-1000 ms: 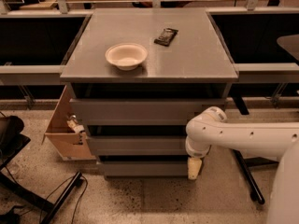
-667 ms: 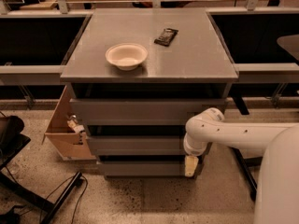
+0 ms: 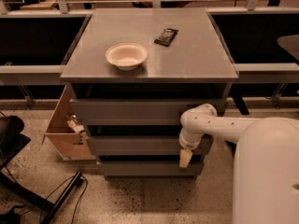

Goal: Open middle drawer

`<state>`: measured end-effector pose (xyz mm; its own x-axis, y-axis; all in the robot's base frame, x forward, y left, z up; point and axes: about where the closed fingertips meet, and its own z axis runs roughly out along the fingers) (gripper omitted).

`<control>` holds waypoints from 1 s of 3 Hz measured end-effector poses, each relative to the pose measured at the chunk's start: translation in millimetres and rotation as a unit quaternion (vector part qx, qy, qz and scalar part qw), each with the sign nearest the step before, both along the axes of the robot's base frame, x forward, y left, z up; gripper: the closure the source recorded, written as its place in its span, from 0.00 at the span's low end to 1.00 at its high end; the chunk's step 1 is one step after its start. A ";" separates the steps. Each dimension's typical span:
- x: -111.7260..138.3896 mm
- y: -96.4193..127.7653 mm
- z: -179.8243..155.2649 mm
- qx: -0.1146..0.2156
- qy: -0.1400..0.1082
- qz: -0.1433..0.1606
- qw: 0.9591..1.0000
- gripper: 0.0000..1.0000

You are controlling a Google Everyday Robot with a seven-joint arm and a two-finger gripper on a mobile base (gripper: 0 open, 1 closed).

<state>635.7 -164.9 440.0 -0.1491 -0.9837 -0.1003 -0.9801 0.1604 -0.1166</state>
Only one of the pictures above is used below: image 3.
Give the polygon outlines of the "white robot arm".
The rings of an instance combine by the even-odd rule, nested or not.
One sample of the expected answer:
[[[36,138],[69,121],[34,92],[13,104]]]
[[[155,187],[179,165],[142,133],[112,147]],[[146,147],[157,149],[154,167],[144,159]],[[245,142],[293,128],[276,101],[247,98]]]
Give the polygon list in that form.
[[[206,135],[236,144],[232,224],[299,224],[299,121],[230,118],[203,104],[180,117],[179,144],[194,150]]]

